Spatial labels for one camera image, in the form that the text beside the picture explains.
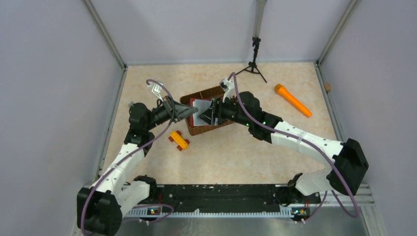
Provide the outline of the red leather card holder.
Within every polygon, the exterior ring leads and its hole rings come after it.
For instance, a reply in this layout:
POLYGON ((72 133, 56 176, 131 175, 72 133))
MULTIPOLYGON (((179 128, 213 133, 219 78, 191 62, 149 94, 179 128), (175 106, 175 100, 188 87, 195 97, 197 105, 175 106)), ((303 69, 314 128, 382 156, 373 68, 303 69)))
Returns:
POLYGON ((190 118, 190 126, 209 126, 211 125, 210 119, 201 119, 200 115, 203 114, 211 105, 211 100, 191 98, 190 105, 196 107, 198 111, 194 113, 190 118))

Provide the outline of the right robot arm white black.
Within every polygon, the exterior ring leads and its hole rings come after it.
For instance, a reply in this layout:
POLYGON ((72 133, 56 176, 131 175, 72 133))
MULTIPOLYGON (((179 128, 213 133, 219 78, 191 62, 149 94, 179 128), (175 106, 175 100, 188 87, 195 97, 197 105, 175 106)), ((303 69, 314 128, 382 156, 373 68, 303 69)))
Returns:
POLYGON ((258 140, 286 146, 321 162, 324 169, 297 174, 293 178, 296 190, 305 196, 321 191, 354 196, 369 168, 358 141, 351 138, 345 142, 330 140, 299 129, 281 117, 263 111, 260 101, 248 91, 240 92, 237 99, 212 99, 199 118, 209 125, 227 121, 245 125, 258 140))

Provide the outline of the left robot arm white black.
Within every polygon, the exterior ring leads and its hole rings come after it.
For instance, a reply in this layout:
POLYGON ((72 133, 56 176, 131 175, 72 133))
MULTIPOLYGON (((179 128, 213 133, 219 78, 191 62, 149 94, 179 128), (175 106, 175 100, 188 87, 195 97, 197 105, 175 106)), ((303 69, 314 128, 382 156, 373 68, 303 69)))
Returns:
POLYGON ((95 183, 77 194, 77 226, 84 235, 116 234, 126 214, 150 195, 151 184, 144 180, 124 184, 160 138, 151 130, 165 122, 184 120, 197 111, 198 108, 180 104, 170 96, 159 100, 153 109, 143 103, 130 106, 129 129, 117 157, 95 183))

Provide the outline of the orange toy car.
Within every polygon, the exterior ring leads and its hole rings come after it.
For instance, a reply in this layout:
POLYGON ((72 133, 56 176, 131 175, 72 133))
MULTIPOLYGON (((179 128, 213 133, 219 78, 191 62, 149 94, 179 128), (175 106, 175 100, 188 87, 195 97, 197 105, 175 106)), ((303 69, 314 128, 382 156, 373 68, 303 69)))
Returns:
POLYGON ((177 144, 177 149, 179 151, 187 150, 189 148, 190 141, 188 139, 184 139, 179 130, 172 131, 170 133, 169 140, 177 144))

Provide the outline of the black tripod stand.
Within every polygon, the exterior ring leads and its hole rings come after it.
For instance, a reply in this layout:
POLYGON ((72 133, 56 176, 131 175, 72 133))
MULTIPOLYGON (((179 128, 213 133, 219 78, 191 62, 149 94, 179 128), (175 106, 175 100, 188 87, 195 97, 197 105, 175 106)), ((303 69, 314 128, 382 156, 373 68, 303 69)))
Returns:
POLYGON ((261 78, 263 79, 263 81, 265 83, 267 83, 266 78, 263 76, 263 74, 258 69, 258 66, 256 64, 256 59, 257 59, 257 56, 258 56, 260 42, 261 42, 261 39, 259 37, 252 37, 252 46, 254 47, 252 61, 250 61, 248 63, 248 66, 247 67, 245 67, 244 69, 240 70, 239 72, 236 72, 236 75, 238 75, 238 74, 240 74, 242 72, 248 72, 248 73, 251 73, 251 74, 260 75, 261 78))

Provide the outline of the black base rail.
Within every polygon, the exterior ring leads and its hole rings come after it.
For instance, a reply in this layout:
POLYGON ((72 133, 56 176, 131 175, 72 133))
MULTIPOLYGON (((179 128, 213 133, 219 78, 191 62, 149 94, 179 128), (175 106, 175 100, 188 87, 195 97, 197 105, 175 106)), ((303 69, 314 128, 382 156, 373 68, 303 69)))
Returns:
POLYGON ((137 213, 151 217, 168 213, 173 207, 172 216, 307 217, 310 205, 320 200, 318 194, 304 196, 294 187, 281 184, 166 184, 152 186, 149 197, 139 203, 146 208, 137 213))

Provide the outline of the small brown wall block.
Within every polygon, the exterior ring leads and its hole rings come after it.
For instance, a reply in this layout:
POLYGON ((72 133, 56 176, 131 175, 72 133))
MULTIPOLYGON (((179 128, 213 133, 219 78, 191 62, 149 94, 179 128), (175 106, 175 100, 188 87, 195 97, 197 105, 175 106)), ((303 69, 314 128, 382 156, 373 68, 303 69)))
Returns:
POLYGON ((326 92, 330 92, 331 91, 331 86, 329 83, 324 83, 324 88, 326 92))

